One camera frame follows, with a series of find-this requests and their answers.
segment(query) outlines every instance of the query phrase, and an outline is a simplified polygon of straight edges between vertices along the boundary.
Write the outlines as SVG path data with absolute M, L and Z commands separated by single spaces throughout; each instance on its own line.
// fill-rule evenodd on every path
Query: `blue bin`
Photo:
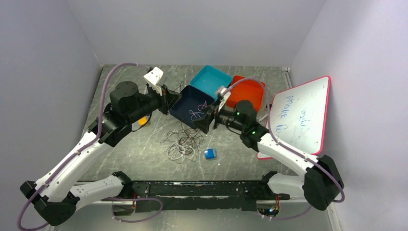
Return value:
M 204 116 L 205 114 L 201 112 L 201 109 L 212 103 L 214 103 L 214 99 L 211 96 L 187 85 L 181 91 L 180 100 L 170 109 L 170 115 L 187 124 L 190 128 L 197 128 L 192 122 Z
M 207 65 L 190 81 L 190 85 L 217 100 L 216 91 L 219 87 L 228 87 L 231 82 L 229 75 Z

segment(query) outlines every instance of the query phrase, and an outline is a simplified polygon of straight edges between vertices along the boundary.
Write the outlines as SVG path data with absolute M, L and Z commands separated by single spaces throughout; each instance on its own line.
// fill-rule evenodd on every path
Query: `orange-red plastic container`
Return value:
M 231 85 L 243 78 L 245 77 L 234 76 L 234 78 L 232 78 Z M 264 90 L 262 90 L 259 83 L 253 80 L 243 81 L 231 90 L 231 96 L 227 100 L 227 106 L 234 107 L 235 104 L 241 100 L 249 100 L 254 106 L 254 109 L 258 112 L 261 108 L 263 95 Z

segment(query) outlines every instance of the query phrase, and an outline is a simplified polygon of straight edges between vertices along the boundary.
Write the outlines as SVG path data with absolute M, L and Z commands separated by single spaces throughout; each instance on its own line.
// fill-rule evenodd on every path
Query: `marble tabletop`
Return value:
M 103 82 L 108 72 L 115 65 L 105 65 L 92 104 L 89 108 L 88 118 L 84 132 L 88 125 L 97 117 L 100 95 Z M 190 80 L 204 67 L 199 65 L 150 65 L 157 66 L 167 75 L 165 84 L 173 90 Z M 272 102 L 272 97 L 279 91 L 287 89 L 284 73 L 277 67 L 259 66 L 213 66 L 218 70 L 233 77 L 240 75 L 254 77 L 266 84 L 266 100 Z M 105 104 L 109 100 L 109 93 L 121 81 L 130 80 L 139 86 L 139 91 L 144 93 L 145 81 L 144 70 L 134 66 L 122 67 L 110 79 L 108 91 L 105 96 Z M 263 116 L 266 109 L 258 113 Z M 165 150 L 169 143 L 159 143 L 163 135 L 168 131 L 181 129 L 180 121 L 171 115 L 163 115 L 159 111 L 153 113 L 150 125 L 132 132 L 114 148 L 114 150 L 90 167 L 80 180 L 93 181 L 108 177 L 113 172 L 123 171 L 132 180 L 259 180 L 262 175 L 269 171 L 277 171 L 282 174 L 292 172 L 280 162 L 270 160 L 258 160 L 256 152 L 242 144 L 238 135 L 228 131 L 224 126 L 210 130 L 204 135 L 204 141 L 200 146 L 194 161 L 185 159 L 181 164 L 168 159 Z M 204 150 L 214 148 L 217 158 L 206 160 Z

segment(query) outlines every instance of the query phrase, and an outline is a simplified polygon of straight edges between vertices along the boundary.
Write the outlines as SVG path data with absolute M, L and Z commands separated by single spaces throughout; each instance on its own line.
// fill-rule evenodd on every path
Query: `yellow object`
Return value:
M 143 124 L 147 123 L 147 116 L 138 120 L 138 123 L 139 123 L 139 126 L 142 126 Z

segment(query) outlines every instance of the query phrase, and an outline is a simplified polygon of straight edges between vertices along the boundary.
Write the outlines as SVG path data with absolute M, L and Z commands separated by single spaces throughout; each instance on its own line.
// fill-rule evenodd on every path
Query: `white wall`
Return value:
M 408 230 L 408 1 L 327 0 L 292 65 L 332 77 L 324 153 L 346 200 L 345 231 Z
M 17 230 L 19 187 L 79 140 L 99 64 L 64 0 L 0 3 L 0 230 Z M 32 209 L 23 225 L 43 220 Z
M 67 0 L 102 64 L 290 66 L 325 0 Z

